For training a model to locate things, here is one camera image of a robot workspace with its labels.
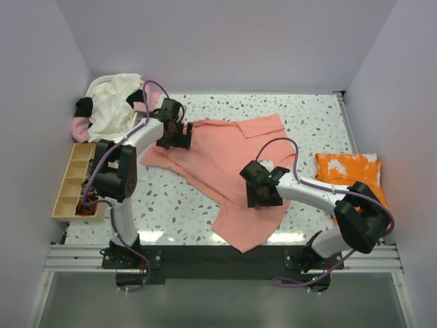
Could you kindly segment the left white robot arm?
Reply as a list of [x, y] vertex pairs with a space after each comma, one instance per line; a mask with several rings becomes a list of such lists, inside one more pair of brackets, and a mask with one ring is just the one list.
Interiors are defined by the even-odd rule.
[[114, 141], [102, 139], [97, 143], [90, 182], [97, 194], [108, 204], [111, 242], [121, 248], [118, 261], [134, 268], [141, 261], [139, 234], [135, 227], [132, 200], [137, 186], [137, 157], [149, 146], [165, 150], [189, 150], [193, 123], [184, 123], [184, 106], [164, 98], [159, 108], [147, 113], [134, 128]]

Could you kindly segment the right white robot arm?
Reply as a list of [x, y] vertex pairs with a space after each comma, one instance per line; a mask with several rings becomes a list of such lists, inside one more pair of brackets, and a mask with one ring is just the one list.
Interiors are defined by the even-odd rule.
[[142, 162], [183, 176], [218, 203], [212, 230], [238, 251], [265, 243], [290, 202], [297, 201], [337, 218], [335, 228], [308, 244], [309, 267], [318, 269], [346, 249], [369, 253], [393, 228], [390, 213], [364, 184], [337, 186], [300, 177], [297, 159], [298, 146], [280, 123], [198, 121], [189, 149], [154, 146]]

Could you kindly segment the salmon pink t-shirt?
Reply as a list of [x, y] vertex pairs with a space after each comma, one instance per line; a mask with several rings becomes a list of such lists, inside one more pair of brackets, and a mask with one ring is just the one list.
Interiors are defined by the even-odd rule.
[[241, 170], [253, 159], [292, 166], [295, 150], [285, 141], [277, 114], [251, 120], [197, 120], [189, 150], [151, 146], [141, 164], [169, 169], [220, 206], [212, 231], [242, 253], [265, 243], [290, 205], [249, 208]]

